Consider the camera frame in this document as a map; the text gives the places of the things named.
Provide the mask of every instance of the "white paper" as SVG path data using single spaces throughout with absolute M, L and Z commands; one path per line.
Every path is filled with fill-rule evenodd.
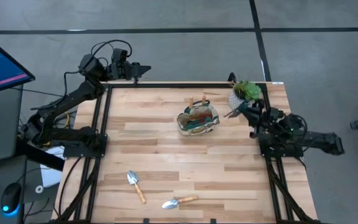
M 46 153 L 55 155 L 61 159 L 64 159 L 63 152 L 64 152 L 64 147 L 61 146 L 53 147 L 46 151 Z M 45 188 L 60 183 L 60 179 L 62 178 L 62 172 L 54 169 L 48 169 L 49 167 L 45 165 L 40 165 L 40 167 L 41 167 L 41 175 L 42 175 L 42 185 Z

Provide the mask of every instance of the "small plant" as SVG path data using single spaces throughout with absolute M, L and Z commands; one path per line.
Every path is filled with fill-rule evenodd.
M 248 81 L 240 81 L 234 84 L 234 93 L 242 100 L 258 100 L 260 96 L 260 88 L 255 83 Z

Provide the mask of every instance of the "small shovel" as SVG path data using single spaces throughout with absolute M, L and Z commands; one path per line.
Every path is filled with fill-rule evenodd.
M 144 197 L 142 191 L 140 190 L 139 186 L 136 184 L 139 181 L 139 177 L 136 175 L 136 173 L 134 171 L 128 171 L 127 173 L 127 178 L 128 178 L 128 182 L 131 185 L 135 185 L 135 189 L 137 194 L 140 197 L 140 200 L 142 201 L 142 203 L 146 203 L 146 198 Z
M 169 200 L 169 201 L 165 202 L 165 203 L 162 205 L 162 208 L 164 208 L 164 209 L 176 208 L 179 203 L 191 202 L 191 201 L 194 201 L 194 200 L 198 200 L 198 196 L 197 196 L 197 195 L 196 195 L 196 196 L 192 196 L 192 197 L 188 197 L 188 198 L 181 198 L 181 199 L 179 199 L 179 200 L 172 199 L 172 200 Z

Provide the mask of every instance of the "wooden table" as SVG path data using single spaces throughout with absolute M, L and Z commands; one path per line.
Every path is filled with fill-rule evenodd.
M 270 104 L 289 113 L 284 85 L 267 83 L 267 88 Z M 113 89 L 106 130 L 109 144 L 100 167 L 92 222 L 141 223 L 150 218 L 153 223 L 209 223 L 216 218 L 218 223 L 274 223 L 258 142 L 249 138 L 251 128 L 243 115 L 223 118 L 231 110 L 230 92 L 229 88 Z M 189 97 L 196 101 L 203 95 L 217 109 L 221 124 L 211 133 L 182 136 L 176 117 L 188 106 Z M 99 126 L 105 98 L 102 102 Z M 86 101 L 78 107 L 75 129 L 91 125 L 95 103 Z M 75 161 L 66 161 L 62 182 Z M 305 168 L 293 158 L 283 158 L 283 163 L 290 193 L 306 214 L 317 218 Z M 78 191 L 82 169 L 83 159 L 70 176 L 63 208 Z M 138 173 L 146 204 L 141 204 L 135 188 L 128 184 L 128 170 Z M 171 210 L 161 208 L 167 200 L 192 195 L 199 195 L 200 200 Z M 285 218 L 281 193 L 279 196 Z

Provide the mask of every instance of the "blue light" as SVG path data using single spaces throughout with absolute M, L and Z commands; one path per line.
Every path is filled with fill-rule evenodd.
M 14 217 L 14 216 L 16 216 L 17 213 L 19 212 L 19 207 L 20 207 L 20 204 L 17 205 L 16 209 L 15 209 L 13 212 L 11 212 L 11 213 L 5 213 L 5 212 L 3 212 L 4 216 L 6 216 L 6 217 Z

